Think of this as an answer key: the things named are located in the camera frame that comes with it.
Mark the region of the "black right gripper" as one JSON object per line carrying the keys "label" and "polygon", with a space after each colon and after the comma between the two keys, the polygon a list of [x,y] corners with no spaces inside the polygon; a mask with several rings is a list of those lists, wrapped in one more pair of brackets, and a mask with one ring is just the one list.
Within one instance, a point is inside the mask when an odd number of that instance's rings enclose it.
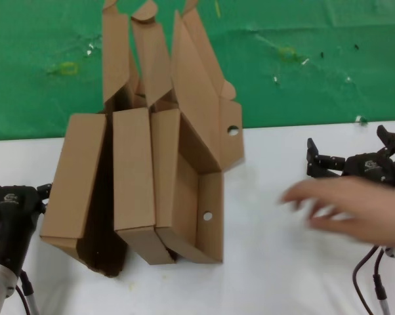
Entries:
{"label": "black right gripper", "polygon": [[312,140],[307,140],[306,174],[312,178],[339,177],[335,171],[343,171],[343,176],[359,177],[374,183],[395,188],[395,133],[388,132],[383,125],[377,127],[377,136],[384,147],[379,152],[357,154],[347,160],[343,157],[320,155]]}

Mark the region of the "bare person hand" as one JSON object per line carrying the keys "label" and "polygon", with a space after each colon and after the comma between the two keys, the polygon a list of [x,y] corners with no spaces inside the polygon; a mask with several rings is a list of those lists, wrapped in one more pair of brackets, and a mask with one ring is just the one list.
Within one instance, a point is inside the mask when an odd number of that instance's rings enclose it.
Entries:
{"label": "bare person hand", "polygon": [[298,210],[314,200],[308,225],[361,242],[395,246],[395,189],[356,177],[309,179],[287,189],[281,202]]}

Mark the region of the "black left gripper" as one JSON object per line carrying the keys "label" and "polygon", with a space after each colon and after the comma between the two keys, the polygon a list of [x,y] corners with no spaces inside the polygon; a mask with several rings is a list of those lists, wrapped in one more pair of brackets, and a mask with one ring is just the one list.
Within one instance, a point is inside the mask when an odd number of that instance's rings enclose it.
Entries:
{"label": "black left gripper", "polygon": [[52,184],[0,186],[0,265],[20,273]]}

